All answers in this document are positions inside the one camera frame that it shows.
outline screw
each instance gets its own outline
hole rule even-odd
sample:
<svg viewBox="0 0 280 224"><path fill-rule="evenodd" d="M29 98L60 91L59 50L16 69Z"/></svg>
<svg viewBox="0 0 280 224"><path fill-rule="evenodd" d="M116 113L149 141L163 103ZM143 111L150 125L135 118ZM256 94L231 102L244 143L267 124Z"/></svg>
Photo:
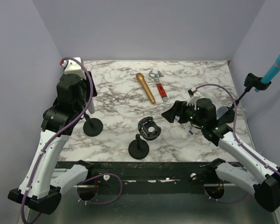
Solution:
<svg viewBox="0 0 280 224"><path fill-rule="evenodd" d="M197 179L197 176L196 176L195 173L192 173L192 174L190 175L190 177L191 177L192 180L196 180L196 179Z"/></svg>

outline black circular part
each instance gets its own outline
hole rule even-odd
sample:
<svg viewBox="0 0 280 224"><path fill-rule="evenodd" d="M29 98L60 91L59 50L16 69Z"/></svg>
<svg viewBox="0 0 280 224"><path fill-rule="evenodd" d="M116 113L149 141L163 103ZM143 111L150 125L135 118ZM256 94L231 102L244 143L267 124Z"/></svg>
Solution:
<svg viewBox="0 0 280 224"><path fill-rule="evenodd" d="M89 121L86 121L83 126L84 133L89 137L94 137L99 135L103 130L103 123L97 118L90 118L91 126Z"/></svg>
<svg viewBox="0 0 280 224"><path fill-rule="evenodd" d="M235 112L234 110L230 110L230 107L228 107L228 111L222 115L222 117L219 118L220 121L226 123L226 124L230 124L234 121L234 115Z"/></svg>
<svg viewBox="0 0 280 224"><path fill-rule="evenodd" d="M137 148L136 140L133 140L129 145L129 154L136 160L142 160L147 157L149 153L149 146L146 141L140 140L139 149Z"/></svg>
<svg viewBox="0 0 280 224"><path fill-rule="evenodd" d="M150 127L154 128L152 132L148 130ZM161 128L157 126L157 124L154 122L153 117L146 117L143 118L141 121L139 121L138 131L144 139L148 141L152 141L155 140L160 135Z"/></svg>

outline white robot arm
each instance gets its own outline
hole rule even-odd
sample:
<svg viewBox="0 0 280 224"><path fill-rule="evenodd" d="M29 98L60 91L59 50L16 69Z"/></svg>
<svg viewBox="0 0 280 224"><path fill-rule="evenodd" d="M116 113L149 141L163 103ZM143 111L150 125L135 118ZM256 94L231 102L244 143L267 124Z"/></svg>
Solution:
<svg viewBox="0 0 280 224"><path fill-rule="evenodd" d="M217 119L216 107L208 98L201 98L196 88L189 91L190 101L176 101L171 109L162 113L168 122L196 125L203 136L214 145L236 158L247 170L227 162L215 167L219 179L231 182L252 194L257 202L268 211L280 206L280 167L264 158L241 139L226 123Z"/></svg>
<svg viewBox="0 0 280 224"><path fill-rule="evenodd" d="M77 122L68 128L64 127L75 119L78 121L77 117L86 110L87 105L88 110L94 112L93 103L86 102L90 88L93 96L96 96L95 87L90 87L92 82L87 80L85 71L74 60L83 65L80 58L60 63L65 68L64 74L57 84L57 98L53 106L43 114L35 157L22 184L8 194L10 200L17 203L25 201L28 207L45 214L51 214L57 208L62 194L86 179L90 167L88 163L79 162L63 175L51 180L59 155ZM48 143L62 129L64 131Z"/></svg>

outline white wall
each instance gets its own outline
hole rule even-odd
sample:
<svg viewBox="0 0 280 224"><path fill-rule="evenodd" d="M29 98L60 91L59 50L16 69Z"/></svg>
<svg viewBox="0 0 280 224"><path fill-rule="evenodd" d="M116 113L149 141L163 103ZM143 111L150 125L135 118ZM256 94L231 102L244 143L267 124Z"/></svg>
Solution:
<svg viewBox="0 0 280 224"><path fill-rule="evenodd" d="M16 223L7 199L35 154L43 111L56 97L60 54L31 0L0 1L0 224Z"/></svg>
<svg viewBox="0 0 280 224"><path fill-rule="evenodd" d="M62 56L230 60L264 0L33 0Z"/></svg>
<svg viewBox="0 0 280 224"><path fill-rule="evenodd" d="M238 93L249 72L262 77L280 53L280 0L266 0L231 62ZM280 165L280 73L266 91L242 100L255 147Z"/></svg>

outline white marble surface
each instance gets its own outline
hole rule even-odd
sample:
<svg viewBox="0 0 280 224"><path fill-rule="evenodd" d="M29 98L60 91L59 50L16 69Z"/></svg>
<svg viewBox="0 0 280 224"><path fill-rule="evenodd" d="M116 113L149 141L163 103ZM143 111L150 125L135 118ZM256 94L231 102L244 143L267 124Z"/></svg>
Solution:
<svg viewBox="0 0 280 224"><path fill-rule="evenodd" d="M188 100L187 90L205 83L220 84L236 94L227 62L157 62L157 61L93 61L85 62L92 72L98 96L94 98L96 112L104 129L97 137L88 137L83 132L84 120L80 121L65 145L59 160L62 161L137 161L130 157L128 146L138 133L138 122L152 116L162 128L160 136L148 141L150 152L142 161L212 161L222 158L235 159L208 142L194 130L190 135L190 124L168 123L161 113L172 107L176 100ZM163 102L150 70L161 71L160 81L169 100ZM152 105L136 80L141 72L154 95ZM218 107L230 105L227 94L216 87L200 89L203 97L210 98ZM237 134L251 145L244 118L239 111Z"/></svg>

